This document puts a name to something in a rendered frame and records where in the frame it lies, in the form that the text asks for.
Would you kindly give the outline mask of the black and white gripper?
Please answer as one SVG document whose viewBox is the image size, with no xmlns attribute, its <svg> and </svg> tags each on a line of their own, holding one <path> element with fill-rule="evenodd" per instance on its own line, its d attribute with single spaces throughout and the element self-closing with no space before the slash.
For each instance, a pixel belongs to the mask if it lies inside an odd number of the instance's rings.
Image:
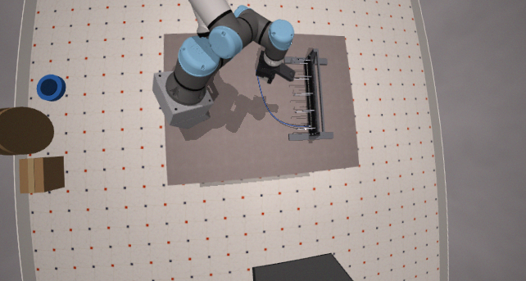
<svg viewBox="0 0 526 281">
<path fill-rule="evenodd" d="M 279 66 L 270 66 L 264 60 L 264 51 L 261 51 L 259 57 L 259 63 L 256 69 L 256 76 L 259 76 L 260 79 L 263 79 L 267 84 L 271 84 L 272 80 L 275 77 L 275 73 L 271 69 L 277 68 Z M 270 68 L 271 67 L 271 68 Z M 261 78 L 262 77 L 262 78 Z M 273 77 L 273 78 L 272 78 Z"/>
</svg>

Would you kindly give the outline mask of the grey metal rack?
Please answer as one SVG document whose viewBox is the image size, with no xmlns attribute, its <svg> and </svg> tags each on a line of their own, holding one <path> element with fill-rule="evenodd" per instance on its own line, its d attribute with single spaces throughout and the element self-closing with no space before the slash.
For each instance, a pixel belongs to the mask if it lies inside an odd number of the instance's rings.
<svg viewBox="0 0 526 281">
<path fill-rule="evenodd" d="M 320 91 L 320 113 L 321 113 L 322 132 L 320 132 L 320 118 L 319 118 L 317 85 L 316 85 L 316 75 L 315 75 L 316 62 L 317 62 L 319 91 Z M 304 64 L 305 76 L 300 76 L 300 77 L 306 78 L 306 93 L 312 93 L 312 94 L 306 95 L 307 110 L 302 111 L 302 112 L 308 112 L 308 125 L 306 127 L 309 127 L 309 128 L 304 128 L 304 129 L 308 129 L 309 133 L 308 134 L 289 134 L 288 138 L 290 140 L 333 138 L 333 132 L 325 133 L 324 106 L 323 106 L 323 95 L 322 95 L 322 85 L 321 85 L 321 75 L 320 75 L 320 65 L 328 65 L 327 58 L 319 58 L 319 49 L 313 48 L 307 57 L 284 57 L 284 63 Z M 313 69 L 312 69 L 312 66 L 313 66 Z"/>
</svg>

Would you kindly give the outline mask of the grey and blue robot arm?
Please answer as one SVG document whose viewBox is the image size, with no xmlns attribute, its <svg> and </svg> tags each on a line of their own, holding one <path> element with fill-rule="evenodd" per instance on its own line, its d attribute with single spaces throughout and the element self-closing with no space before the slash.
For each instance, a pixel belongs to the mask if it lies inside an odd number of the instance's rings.
<svg viewBox="0 0 526 281">
<path fill-rule="evenodd" d="M 183 42 L 175 70 L 166 80 L 166 92 L 175 102 L 198 104 L 209 78 L 252 41 L 265 48 L 268 65 L 281 64 L 271 71 L 289 82 L 294 80 L 295 71 L 281 62 L 294 36 L 288 21 L 272 22 L 244 5 L 233 13 L 225 0 L 188 1 L 197 19 L 198 36 Z"/>
</svg>

